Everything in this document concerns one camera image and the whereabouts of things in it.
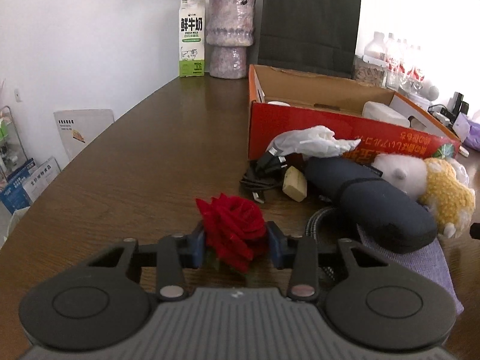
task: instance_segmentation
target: orange box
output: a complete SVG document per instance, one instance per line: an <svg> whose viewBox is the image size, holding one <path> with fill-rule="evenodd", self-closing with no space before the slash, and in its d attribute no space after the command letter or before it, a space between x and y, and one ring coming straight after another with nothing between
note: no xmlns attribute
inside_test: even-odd
<svg viewBox="0 0 480 360"><path fill-rule="evenodd" d="M406 97L389 89L332 76L262 65L249 71L250 123L248 159L255 160L277 135L324 125L337 139L361 139L344 157L371 163L380 152L413 155L455 155L458 137ZM282 101L290 107L268 104ZM362 117L368 101L384 103L423 125L423 131Z"/></svg>

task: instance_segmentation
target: milk carton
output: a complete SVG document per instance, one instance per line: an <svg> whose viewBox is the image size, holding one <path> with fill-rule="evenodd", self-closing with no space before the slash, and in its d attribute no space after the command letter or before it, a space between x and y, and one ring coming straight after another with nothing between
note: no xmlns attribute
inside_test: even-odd
<svg viewBox="0 0 480 360"><path fill-rule="evenodd" d="M205 70L205 0L182 0L178 10L179 75L203 76Z"/></svg>

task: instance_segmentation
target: purple bag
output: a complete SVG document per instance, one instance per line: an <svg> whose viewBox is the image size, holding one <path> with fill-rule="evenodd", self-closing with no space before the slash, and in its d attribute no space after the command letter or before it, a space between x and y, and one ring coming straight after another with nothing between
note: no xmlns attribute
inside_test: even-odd
<svg viewBox="0 0 480 360"><path fill-rule="evenodd" d="M469 134L466 136L463 143L472 149L480 152L480 124L468 119L470 125Z"/></svg>

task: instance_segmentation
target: electric outlet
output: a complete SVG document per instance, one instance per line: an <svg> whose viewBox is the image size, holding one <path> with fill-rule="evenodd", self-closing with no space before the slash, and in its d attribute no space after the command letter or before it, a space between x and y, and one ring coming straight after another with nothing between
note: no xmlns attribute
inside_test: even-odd
<svg viewBox="0 0 480 360"><path fill-rule="evenodd" d="M13 91L13 93L15 93L15 101L16 101L17 103L21 103L21 102L22 102L22 99L20 98L20 93L18 92L18 89L15 89L15 90Z"/></svg>

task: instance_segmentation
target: white box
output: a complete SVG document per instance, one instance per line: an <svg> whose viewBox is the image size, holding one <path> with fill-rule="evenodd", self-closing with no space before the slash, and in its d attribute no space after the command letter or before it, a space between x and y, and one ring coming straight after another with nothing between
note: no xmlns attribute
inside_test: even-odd
<svg viewBox="0 0 480 360"><path fill-rule="evenodd" d="M57 161L50 157L42 165L40 165L30 177L23 181L23 190L33 203L41 193L49 186L49 184L60 174L60 168Z"/></svg>

